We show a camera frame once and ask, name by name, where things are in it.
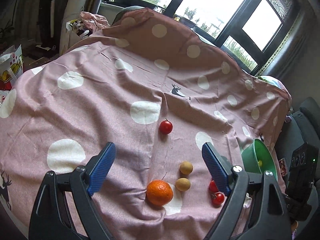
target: paper bag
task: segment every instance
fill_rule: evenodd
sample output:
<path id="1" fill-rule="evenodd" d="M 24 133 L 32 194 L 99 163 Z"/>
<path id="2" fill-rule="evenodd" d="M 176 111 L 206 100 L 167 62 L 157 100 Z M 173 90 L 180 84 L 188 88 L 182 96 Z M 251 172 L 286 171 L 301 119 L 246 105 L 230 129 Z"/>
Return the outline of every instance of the paper bag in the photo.
<path id="1" fill-rule="evenodd" d="M 21 45 L 17 50 L 11 46 L 0 55 L 0 90 L 11 90 L 23 74 Z"/>

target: cherry tomato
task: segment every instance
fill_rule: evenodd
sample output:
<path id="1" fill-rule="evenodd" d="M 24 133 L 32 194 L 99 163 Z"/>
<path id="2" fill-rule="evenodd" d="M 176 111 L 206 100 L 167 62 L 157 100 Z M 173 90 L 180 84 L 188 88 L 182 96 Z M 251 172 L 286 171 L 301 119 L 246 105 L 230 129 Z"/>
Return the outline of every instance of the cherry tomato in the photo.
<path id="1" fill-rule="evenodd" d="M 172 123 L 169 122 L 167 119 L 165 119 L 165 121 L 162 121 L 159 126 L 160 132 L 162 132 L 163 134 L 171 133 L 172 128 L 173 128 Z"/>
<path id="2" fill-rule="evenodd" d="M 214 182 L 214 180 L 210 182 L 210 184 L 209 184 L 209 190 L 210 190 L 211 192 L 213 192 L 213 193 L 219 192 L 218 187 L 217 187 L 216 183 Z"/>
<path id="3" fill-rule="evenodd" d="M 212 195 L 212 204 L 213 205 L 221 205 L 224 202 L 224 195 L 220 192 Z"/>

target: polka dot fabric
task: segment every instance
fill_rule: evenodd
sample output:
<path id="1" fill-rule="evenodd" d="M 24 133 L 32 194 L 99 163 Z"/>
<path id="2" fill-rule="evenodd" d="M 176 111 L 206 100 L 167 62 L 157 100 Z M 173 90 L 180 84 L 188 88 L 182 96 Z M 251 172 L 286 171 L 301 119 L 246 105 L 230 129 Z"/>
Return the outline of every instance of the polka dot fabric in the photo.
<path id="1" fill-rule="evenodd" d="M 146 8 L 128 12 L 27 71 L 0 107 L 0 168 L 12 180 L 7 212 L 28 231 L 44 174 L 85 165 L 112 141 L 117 157 L 93 198 L 115 238 L 203 239 L 221 208 L 211 204 L 202 145 L 211 142 L 242 166 L 242 150 L 262 133 L 275 157 L 287 101 L 286 92 L 246 74 L 181 23 Z M 158 130 L 166 118 L 169 135 Z M 180 194 L 174 184 L 184 160 L 194 170 L 190 190 Z M 145 202 L 154 179 L 174 192 L 159 209 Z M 245 217 L 234 234 L 244 224 Z"/>

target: pillow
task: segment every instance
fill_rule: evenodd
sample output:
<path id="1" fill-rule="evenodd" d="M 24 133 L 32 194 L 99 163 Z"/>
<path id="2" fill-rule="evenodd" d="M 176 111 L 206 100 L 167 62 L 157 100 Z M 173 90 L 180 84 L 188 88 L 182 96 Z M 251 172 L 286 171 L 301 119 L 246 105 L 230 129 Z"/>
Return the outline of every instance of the pillow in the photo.
<path id="1" fill-rule="evenodd" d="M 320 107 L 312 97 L 308 97 L 300 105 L 300 111 L 309 119 L 320 138 Z"/>

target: metal screw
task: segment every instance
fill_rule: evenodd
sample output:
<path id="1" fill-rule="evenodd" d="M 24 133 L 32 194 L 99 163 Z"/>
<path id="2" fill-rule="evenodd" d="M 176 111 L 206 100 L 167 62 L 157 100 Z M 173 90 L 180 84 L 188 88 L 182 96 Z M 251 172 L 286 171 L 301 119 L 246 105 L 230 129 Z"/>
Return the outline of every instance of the metal screw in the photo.
<path id="1" fill-rule="evenodd" d="M 242 168 L 241 168 L 240 166 L 234 166 L 234 167 L 233 167 L 233 170 L 234 170 L 235 172 L 240 172 L 240 171 L 242 171 Z"/>
<path id="2" fill-rule="evenodd" d="M 84 171 L 84 169 L 85 169 L 84 166 L 78 166 L 78 167 L 76 168 L 76 170 L 77 170 L 78 172 Z"/>
<path id="3" fill-rule="evenodd" d="M 267 176 L 273 176 L 273 173 L 271 171 L 266 171 Z"/>

